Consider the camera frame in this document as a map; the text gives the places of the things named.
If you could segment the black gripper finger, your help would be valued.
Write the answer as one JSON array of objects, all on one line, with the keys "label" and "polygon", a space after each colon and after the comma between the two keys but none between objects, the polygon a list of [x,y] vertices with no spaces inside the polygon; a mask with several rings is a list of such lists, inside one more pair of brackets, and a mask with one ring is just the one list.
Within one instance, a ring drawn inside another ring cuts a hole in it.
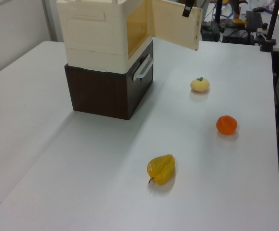
[{"label": "black gripper finger", "polygon": [[185,0],[185,7],[182,16],[188,18],[193,6],[194,0]]}]

